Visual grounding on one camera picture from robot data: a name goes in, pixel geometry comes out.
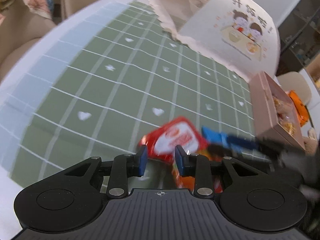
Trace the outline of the red chicken snack pouch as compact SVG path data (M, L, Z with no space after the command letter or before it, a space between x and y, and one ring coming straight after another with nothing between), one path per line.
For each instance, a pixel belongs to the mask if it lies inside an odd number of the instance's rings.
M184 163L192 161L192 155L202 155L210 161L222 160L217 154L209 152L207 140L200 135L191 121L183 116L142 136L138 144L148 148L149 158L171 166L171 174L179 189L194 189L195 178L187 174L187 167L191 166L191 163Z

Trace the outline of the light blue snack packet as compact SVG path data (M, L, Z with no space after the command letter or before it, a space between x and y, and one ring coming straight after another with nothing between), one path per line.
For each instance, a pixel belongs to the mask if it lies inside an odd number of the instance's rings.
M225 148L229 148L226 133L217 132L208 127L202 126L201 134L210 144L218 144Z

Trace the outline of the brown plush toy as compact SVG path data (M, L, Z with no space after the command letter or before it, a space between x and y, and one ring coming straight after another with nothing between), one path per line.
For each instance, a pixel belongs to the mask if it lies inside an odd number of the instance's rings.
M308 130L308 136L303 137L306 154L315 155L318 147L317 133L314 128Z

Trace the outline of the pink cardboard box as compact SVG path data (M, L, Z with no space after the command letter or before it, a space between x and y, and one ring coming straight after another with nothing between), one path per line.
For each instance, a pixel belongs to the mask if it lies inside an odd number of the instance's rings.
M284 90L265 72L255 75L249 82L255 135L259 139L271 139L304 149L303 136L296 110L293 110L296 122L296 136L292 137L278 123L272 94L286 102L292 101Z

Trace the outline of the yellow wrapped pastry in box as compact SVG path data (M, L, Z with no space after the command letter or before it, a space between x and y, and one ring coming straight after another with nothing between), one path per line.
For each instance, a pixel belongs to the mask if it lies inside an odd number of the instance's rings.
M293 101L286 102L272 94L273 103L276 109L278 123L292 137L296 136L296 122L293 117L295 105Z

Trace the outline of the orange snack bag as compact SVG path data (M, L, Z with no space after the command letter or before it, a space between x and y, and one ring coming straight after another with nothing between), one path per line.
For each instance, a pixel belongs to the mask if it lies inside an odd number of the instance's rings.
M288 96L295 106L300 127L303 127L309 120L308 110L294 90L290 90Z

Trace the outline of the beige chair far right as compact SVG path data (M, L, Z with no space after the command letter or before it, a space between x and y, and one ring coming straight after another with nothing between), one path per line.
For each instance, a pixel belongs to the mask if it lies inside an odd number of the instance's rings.
M278 76L277 80L284 91L294 90L304 105L310 102L312 97L311 89L300 73L288 72Z

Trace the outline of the green grid tablecloth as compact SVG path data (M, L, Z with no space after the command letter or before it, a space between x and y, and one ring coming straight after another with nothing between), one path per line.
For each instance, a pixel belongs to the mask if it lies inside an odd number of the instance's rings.
M1 95L1 167L22 187L91 156L133 153L179 116L254 136L247 82L172 40L140 2L85 18Z

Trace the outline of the white mesh food cover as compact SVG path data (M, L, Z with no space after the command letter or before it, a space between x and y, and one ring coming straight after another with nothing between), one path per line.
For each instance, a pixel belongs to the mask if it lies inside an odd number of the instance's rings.
M148 0L174 40L223 64L246 81L273 77L280 55L271 16L253 0Z

